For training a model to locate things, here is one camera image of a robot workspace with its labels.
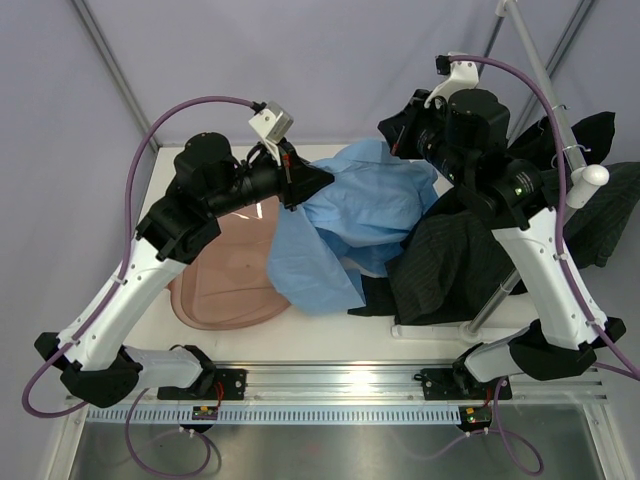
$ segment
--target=blue cloth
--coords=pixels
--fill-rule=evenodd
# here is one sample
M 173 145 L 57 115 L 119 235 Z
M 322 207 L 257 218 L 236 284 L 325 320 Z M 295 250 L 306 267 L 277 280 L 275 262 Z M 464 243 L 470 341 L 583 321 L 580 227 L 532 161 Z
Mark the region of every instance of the blue cloth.
M 267 273 L 275 289 L 306 313 L 364 306 L 360 270 L 386 276 L 385 262 L 437 200 L 435 169 L 392 157 L 386 143 L 350 145 L 314 166 L 335 181 L 295 212 L 281 207 Z

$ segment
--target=clothes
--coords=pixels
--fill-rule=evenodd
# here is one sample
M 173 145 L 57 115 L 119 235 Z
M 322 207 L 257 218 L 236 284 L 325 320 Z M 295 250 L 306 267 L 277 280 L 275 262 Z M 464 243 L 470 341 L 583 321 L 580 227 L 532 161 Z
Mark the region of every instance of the clothes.
M 592 148 L 594 155 L 586 158 L 589 163 L 604 160 L 608 153 L 613 138 L 612 122 L 612 115 L 601 114 L 574 126 L 579 143 Z M 588 136 L 583 128 L 589 131 Z M 530 135 L 529 141 L 514 143 L 519 149 L 518 156 L 533 160 L 539 167 L 548 167 L 553 146 L 541 148 L 546 141 L 544 134 L 538 135 L 534 129 L 538 130 L 537 125 L 525 132 Z M 578 268 L 606 265 L 640 199 L 640 163 L 620 163 L 607 168 L 611 175 L 609 183 L 565 227 L 567 245 Z M 557 171 L 547 170 L 543 177 L 552 194 L 557 195 Z M 398 323 L 423 325 L 470 320 L 513 269 L 491 232 L 458 202 L 455 190 L 438 200 L 403 245 L 405 252 L 387 263 L 389 279 L 365 282 L 364 314 L 388 313 L 388 298 L 380 293 L 386 283 L 395 299 Z
M 267 263 L 276 290 L 306 313 L 364 306 L 360 270 L 386 276 L 385 262 L 437 200 L 437 173 L 426 162 L 392 157 L 386 143 L 364 140 L 314 162 L 334 174 L 295 212 L 280 210 Z

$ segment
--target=gray floor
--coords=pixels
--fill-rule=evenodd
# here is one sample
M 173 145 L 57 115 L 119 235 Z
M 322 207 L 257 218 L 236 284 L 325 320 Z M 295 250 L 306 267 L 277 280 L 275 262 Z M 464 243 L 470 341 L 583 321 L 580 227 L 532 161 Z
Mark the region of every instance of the gray floor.
M 586 420 L 572 407 L 502 407 L 506 428 L 525 436 L 542 454 L 549 479 L 602 479 Z M 132 427 L 143 446 L 166 426 Z M 460 431 L 451 426 L 218 426 L 208 432 L 222 454 L 215 478 L 264 480 L 412 480 L 529 478 L 517 470 L 498 436 L 463 441 L 443 457 L 438 451 Z M 522 461 L 535 460 L 517 446 Z M 184 473 L 204 458 L 199 441 L 183 436 L 159 441 L 140 453 L 152 467 Z M 215 459 L 198 478 L 211 478 Z M 128 457 L 124 426 L 88 424 L 71 474 L 73 480 L 153 479 Z

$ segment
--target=perforated metal strip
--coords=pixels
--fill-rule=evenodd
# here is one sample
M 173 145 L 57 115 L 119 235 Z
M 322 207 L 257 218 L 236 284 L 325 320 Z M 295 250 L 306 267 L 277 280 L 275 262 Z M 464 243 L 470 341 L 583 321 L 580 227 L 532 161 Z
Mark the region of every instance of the perforated metal strip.
M 91 407 L 87 422 L 124 423 L 130 405 Z M 217 420 L 193 419 L 186 405 L 138 405 L 138 424 L 214 423 L 219 425 L 458 425 L 455 406 L 239 406 L 223 405 Z

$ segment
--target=blue garment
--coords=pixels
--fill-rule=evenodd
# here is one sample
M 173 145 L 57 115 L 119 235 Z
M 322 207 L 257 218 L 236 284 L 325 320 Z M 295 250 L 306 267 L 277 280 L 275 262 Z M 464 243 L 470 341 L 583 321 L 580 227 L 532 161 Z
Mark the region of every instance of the blue garment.
M 281 207 L 267 273 L 275 289 L 306 313 L 320 315 L 364 306 L 360 271 L 387 276 L 385 262 L 437 195 L 427 162 L 392 157 L 386 143 L 350 145 L 314 166 L 333 173 L 295 212 Z

